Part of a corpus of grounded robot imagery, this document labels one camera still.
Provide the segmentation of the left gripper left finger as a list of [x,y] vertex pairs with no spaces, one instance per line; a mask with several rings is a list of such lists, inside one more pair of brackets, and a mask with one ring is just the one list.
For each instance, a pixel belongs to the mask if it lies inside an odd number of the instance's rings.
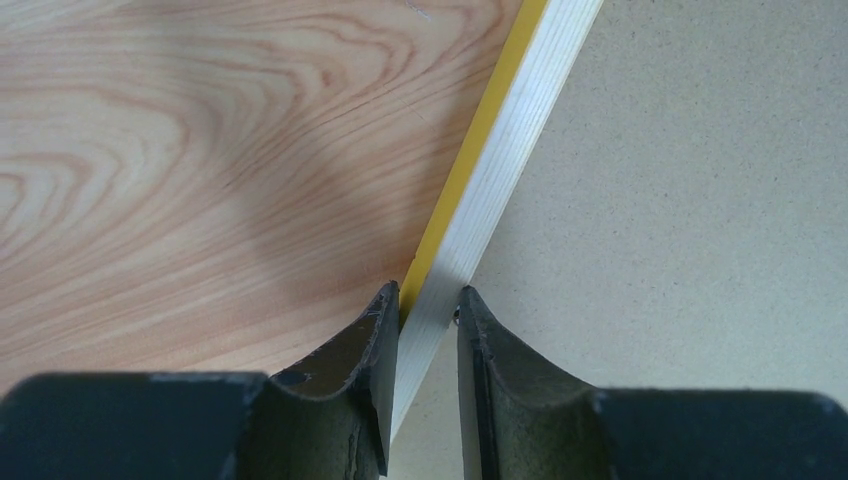
[[1,402],[5,479],[376,479],[388,470],[399,288],[291,366],[49,372]]

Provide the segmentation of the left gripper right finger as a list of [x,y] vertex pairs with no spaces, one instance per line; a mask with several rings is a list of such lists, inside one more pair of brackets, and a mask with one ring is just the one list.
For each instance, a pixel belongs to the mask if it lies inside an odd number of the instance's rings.
[[843,479],[847,414],[802,391],[600,388],[457,307],[468,479]]

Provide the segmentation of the brown cardboard backing board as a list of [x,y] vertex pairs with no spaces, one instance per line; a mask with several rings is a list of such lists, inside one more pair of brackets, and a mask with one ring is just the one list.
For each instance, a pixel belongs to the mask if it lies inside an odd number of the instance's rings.
[[[847,400],[847,5],[601,1],[471,282],[600,387]],[[463,475],[451,319],[393,479]]]

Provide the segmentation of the yellow wooden picture frame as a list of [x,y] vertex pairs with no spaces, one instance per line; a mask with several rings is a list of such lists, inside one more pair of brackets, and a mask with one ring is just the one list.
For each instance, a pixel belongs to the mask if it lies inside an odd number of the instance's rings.
[[525,1],[400,289],[396,435],[601,9]]

